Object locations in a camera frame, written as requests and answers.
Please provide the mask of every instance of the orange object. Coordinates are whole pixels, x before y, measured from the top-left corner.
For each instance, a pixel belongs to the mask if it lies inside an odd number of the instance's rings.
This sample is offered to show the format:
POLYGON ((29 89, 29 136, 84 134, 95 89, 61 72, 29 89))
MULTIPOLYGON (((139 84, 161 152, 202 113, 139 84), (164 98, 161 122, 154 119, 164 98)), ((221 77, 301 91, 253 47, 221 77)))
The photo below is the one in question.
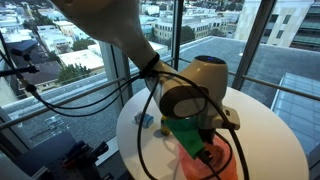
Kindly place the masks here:
MULTIPOLYGON (((205 143, 205 147, 213 155, 212 167, 215 171, 219 170, 229 158, 230 149, 218 136, 213 139, 214 145, 205 143)), ((192 159, 186 150, 179 144, 179 160, 184 175, 188 180, 198 180, 212 174, 212 171, 203 164, 200 159, 192 159)), ((222 180, 238 180, 237 164, 232 155, 232 159, 228 167, 219 174, 222 180)))

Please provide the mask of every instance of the red object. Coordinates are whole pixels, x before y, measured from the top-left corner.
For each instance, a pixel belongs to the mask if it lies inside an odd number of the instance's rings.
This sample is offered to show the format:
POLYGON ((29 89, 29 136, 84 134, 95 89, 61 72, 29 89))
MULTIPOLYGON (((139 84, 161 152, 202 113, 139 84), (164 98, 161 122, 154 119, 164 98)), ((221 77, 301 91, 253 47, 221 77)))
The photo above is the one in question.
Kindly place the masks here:
MULTIPOLYGON (((213 139, 214 145, 205 144, 205 147, 213 155, 212 167, 215 171, 219 170, 229 158, 230 149, 218 136, 213 139)), ((192 159, 186 150, 179 144, 179 160, 186 179, 201 179, 212 174, 212 171, 201 162, 200 159, 192 159)), ((232 154, 232 159, 228 167, 219 174, 222 180, 238 180, 237 164, 232 154)))

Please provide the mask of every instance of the white round table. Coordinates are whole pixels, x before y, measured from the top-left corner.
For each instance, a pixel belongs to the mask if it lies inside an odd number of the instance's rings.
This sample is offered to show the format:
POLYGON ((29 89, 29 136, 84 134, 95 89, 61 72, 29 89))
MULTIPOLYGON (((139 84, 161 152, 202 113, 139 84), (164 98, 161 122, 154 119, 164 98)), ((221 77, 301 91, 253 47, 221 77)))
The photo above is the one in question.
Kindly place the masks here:
MULTIPOLYGON (((134 115, 143 110, 150 92, 147 88, 135 94, 122 109, 117 124, 121 157, 131 175, 149 179, 137 153, 138 125, 134 115)), ((241 127, 236 131, 242 145, 251 180, 308 180, 309 170, 303 149, 289 127, 270 109, 237 90, 228 88, 225 106, 237 110, 241 127)), ((142 129, 142 153, 149 172, 157 179, 185 179, 178 162, 177 140, 171 134, 161 135, 161 113, 154 100, 147 110, 154 117, 151 127, 142 129)), ((243 179, 241 163, 227 130, 218 130, 233 147, 239 180, 243 179)))

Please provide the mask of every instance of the city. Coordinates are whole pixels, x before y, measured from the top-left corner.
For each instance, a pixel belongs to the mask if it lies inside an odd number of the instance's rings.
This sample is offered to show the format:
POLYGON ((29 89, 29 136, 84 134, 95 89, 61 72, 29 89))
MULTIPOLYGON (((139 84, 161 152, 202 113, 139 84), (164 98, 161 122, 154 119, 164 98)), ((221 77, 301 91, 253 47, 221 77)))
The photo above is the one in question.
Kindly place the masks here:
MULTIPOLYGON (((183 70, 195 56, 206 54, 224 59, 229 72, 236 73, 259 5, 260 1, 256 0, 185 1, 180 38, 180 58, 183 61, 179 64, 179 70, 183 70)), ((174 2, 141 0, 139 10, 143 34, 162 60, 170 59, 174 2)), ((89 89, 90 85, 109 81, 104 65, 107 60, 102 58, 103 52, 100 49, 102 42, 88 36, 51 3, 46 0, 0 1, 0 12, 1 33, 9 51, 23 41, 37 42, 37 47, 31 51, 30 56, 40 72, 23 75, 36 85, 45 99, 58 101, 70 94, 89 89)), ((13 54, 9 56, 17 68, 27 66, 22 57, 13 54)), ((279 0, 269 17, 248 74, 320 96, 319 59, 320 1, 279 0)), ((130 68, 132 72, 137 71, 132 62, 130 68)), ((0 70, 8 69, 5 62, 0 61, 0 70)), ((229 86, 232 80, 233 77, 230 76, 229 86)), ((0 87, 1 108, 11 119, 39 108, 39 102, 20 86, 14 76, 1 77, 0 87)), ((144 87, 143 81, 133 84, 134 92, 144 87)), ((244 83, 242 89, 271 108, 293 129, 306 154, 320 143, 319 102, 308 101, 312 107, 301 105, 303 103, 294 102, 298 96, 291 97, 290 93, 261 88, 261 85, 249 81, 244 83), (311 112, 312 117, 308 119, 302 111, 311 112)), ((89 104, 109 91, 100 90, 68 105, 89 104)), ((100 106, 86 109, 86 112, 92 112, 97 107, 100 106)), ((32 145, 67 130, 77 140, 84 139, 96 146, 102 140, 115 136, 117 115, 111 107, 104 114, 76 120, 47 112, 20 123, 17 129, 32 145), (108 114, 110 118, 106 119, 104 114, 108 114)))

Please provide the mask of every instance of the green object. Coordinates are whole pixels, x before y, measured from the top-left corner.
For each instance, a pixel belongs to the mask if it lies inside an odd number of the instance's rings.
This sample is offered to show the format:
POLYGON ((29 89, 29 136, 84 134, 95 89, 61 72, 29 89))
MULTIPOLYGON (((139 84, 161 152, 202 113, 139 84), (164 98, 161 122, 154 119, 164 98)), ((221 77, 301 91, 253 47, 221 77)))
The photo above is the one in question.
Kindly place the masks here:
POLYGON ((197 123, 193 119, 167 119, 164 123, 193 159, 204 149, 197 123))

